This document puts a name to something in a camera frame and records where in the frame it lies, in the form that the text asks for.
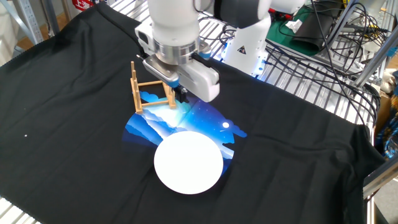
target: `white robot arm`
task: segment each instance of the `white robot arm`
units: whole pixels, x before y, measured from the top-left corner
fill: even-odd
[[[288,13],[296,11],[304,2],[274,1],[278,2],[277,10]],[[280,2],[285,3],[286,9],[278,8]],[[198,13],[211,11],[216,18],[238,28],[224,60],[252,75],[258,61],[265,57],[264,40],[271,25],[270,5],[271,0],[148,0],[152,22],[143,23],[135,30],[139,43],[150,55],[143,64],[169,86],[181,85],[209,102],[220,92],[220,84],[218,72],[205,63],[211,50],[199,39]]]

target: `wooden clothespin rack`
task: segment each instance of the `wooden clothespin rack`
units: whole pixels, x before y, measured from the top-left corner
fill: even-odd
[[[145,106],[152,106],[152,105],[162,105],[162,104],[169,104],[170,109],[175,109],[177,105],[175,104],[175,92],[171,87],[169,87],[166,83],[162,81],[154,81],[154,82],[146,82],[146,83],[138,83],[136,69],[134,68],[134,62],[131,62],[131,88],[132,88],[132,95],[134,97],[134,105],[136,107],[136,113],[142,114],[143,107]],[[139,94],[139,86],[148,86],[148,85],[158,85],[162,84],[164,93],[166,94],[167,100],[153,102],[153,103],[141,103],[141,97]]]

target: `black t-shirt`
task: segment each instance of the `black t-shirt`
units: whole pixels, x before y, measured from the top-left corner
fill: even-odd
[[[214,60],[221,92],[205,107],[236,128],[222,142],[234,156],[210,190],[168,189],[155,144],[122,141],[130,61],[155,77],[114,24],[139,25],[99,4],[0,68],[1,196],[44,223],[363,223],[363,180],[383,163],[365,128]]]

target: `warning label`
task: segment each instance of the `warning label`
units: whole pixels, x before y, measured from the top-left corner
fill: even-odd
[[[246,50],[244,49],[244,46],[242,46],[240,49],[238,49],[238,52],[241,52],[242,54],[246,54]]]

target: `printed graphic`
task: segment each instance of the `printed graphic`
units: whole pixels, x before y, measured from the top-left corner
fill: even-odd
[[[241,52],[242,54],[246,54],[246,50],[244,49],[244,46],[242,46],[240,49],[238,49],[238,52]]]
[[[140,94],[148,103],[166,100],[144,91]],[[217,144],[224,159],[224,173],[234,152],[223,144],[234,144],[234,134],[241,138],[247,134],[210,104],[197,98],[188,97],[188,100],[189,103],[176,101],[177,108],[174,110],[168,105],[156,105],[145,107],[143,114],[133,114],[124,129],[122,141],[156,149],[164,138],[173,133],[196,131]]]

